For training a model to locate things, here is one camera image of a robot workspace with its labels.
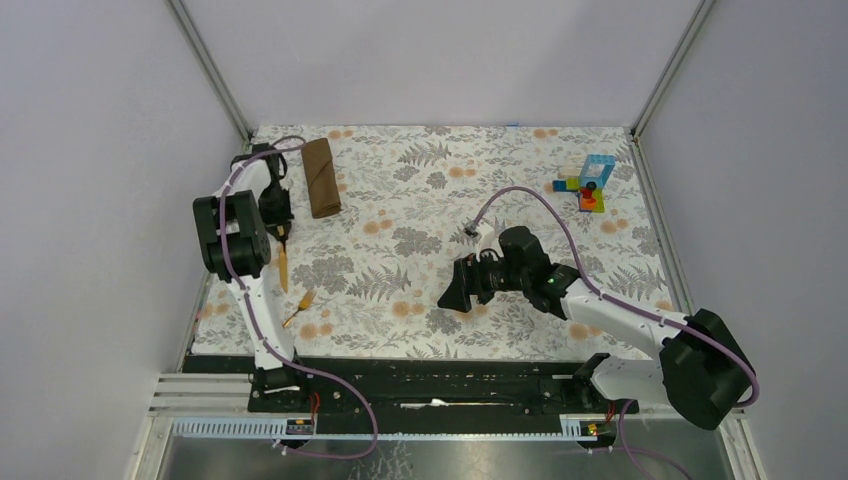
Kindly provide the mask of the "brown cloth napkin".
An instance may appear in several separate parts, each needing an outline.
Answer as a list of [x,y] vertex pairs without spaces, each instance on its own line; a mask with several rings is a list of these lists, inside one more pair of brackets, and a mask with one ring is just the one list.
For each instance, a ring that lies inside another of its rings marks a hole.
[[329,140],[307,142],[301,156],[312,216],[321,219],[338,214],[341,199]]

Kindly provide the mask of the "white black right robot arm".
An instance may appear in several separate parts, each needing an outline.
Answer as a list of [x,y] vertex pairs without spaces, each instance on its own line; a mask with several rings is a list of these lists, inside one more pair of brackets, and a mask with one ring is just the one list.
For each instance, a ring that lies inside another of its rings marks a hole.
[[498,292],[519,292],[542,313],[594,326],[647,354],[645,360],[596,354],[586,361],[573,386],[583,410],[619,400],[663,404],[714,430],[744,396],[755,395],[756,374],[717,314],[650,311],[617,298],[579,269],[552,262],[525,226],[495,233],[483,224],[466,233],[475,250],[454,261],[440,308],[468,313]]

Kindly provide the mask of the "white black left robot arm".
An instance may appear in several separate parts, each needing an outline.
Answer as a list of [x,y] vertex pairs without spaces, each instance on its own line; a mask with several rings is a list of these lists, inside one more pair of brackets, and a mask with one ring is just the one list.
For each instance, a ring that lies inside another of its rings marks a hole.
[[207,271],[224,282],[236,299],[253,344],[252,396],[272,398],[288,411],[309,401],[310,385],[291,365],[292,335],[273,289],[281,285],[273,270],[274,250],[283,246],[292,220],[283,152],[268,143],[234,157],[225,184],[193,200],[201,257]]

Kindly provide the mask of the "yellow plastic fork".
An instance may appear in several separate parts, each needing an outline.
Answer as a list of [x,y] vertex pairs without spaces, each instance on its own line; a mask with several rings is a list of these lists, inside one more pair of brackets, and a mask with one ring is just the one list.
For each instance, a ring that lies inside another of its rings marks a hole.
[[282,327],[287,328],[292,320],[301,312],[306,311],[311,307],[314,302],[316,296],[316,291],[314,289],[308,290],[298,302],[296,309],[283,321]]

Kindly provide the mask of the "floral patterned table mat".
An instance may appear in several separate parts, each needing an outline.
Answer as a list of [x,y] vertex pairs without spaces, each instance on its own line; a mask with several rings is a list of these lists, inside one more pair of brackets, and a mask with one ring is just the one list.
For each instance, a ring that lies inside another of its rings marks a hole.
[[[473,243],[478,212],[503,230],[528,227],[558,263],[581,261],[605,290],[671,310],[660,244],[621,127],[299,127],[327,138],[341,211],[315,219],[301,159],[289,157],[295,224],[287,245],[289,292],[273,289],[303,356],[580,361],[635,348],[584,324],[500,294],[469,313],[439,309],[455,258]],[[605,212],[584,213],[551,182],[566,159],[613,155]]]

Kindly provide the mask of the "colourful toy block structure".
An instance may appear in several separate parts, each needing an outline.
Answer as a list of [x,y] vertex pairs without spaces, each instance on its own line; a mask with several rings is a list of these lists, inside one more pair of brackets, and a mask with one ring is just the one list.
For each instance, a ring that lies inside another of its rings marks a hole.
[[573,194],[584,213],[605,212],[604,187],[617,164],[613,155],[579,154],[566,159],[551,182],[554,192]]

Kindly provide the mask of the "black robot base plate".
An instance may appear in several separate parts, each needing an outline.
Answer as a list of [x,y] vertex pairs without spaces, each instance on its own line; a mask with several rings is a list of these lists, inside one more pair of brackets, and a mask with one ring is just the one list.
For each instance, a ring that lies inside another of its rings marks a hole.
[[248,356],[189,355],[187,374],[245,374],[252,413],[314,418],[320,434],[554,434],[559,418],[637,414],[648,403],[603,400],[575,362],[304,357],[297,384],[252,396]]

